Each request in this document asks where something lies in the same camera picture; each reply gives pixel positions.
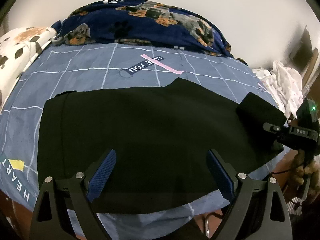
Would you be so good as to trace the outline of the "right hand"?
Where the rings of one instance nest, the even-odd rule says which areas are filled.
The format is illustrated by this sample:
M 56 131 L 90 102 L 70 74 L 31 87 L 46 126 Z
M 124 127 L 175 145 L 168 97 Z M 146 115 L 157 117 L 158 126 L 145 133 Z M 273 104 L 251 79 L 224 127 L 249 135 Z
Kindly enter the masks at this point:
M 293 159 L 292 170 L 288 179 L 289 198 L 297 196 L 298 187 L 304 184 L 304 176 L 310 176 L 310 186 L 306 197 L 307 203 L 312 203 L 319 196 L 319 163 L 315 160 L 310 162 L 306 167 L 304 163 L 304 151 L 299 150 Z

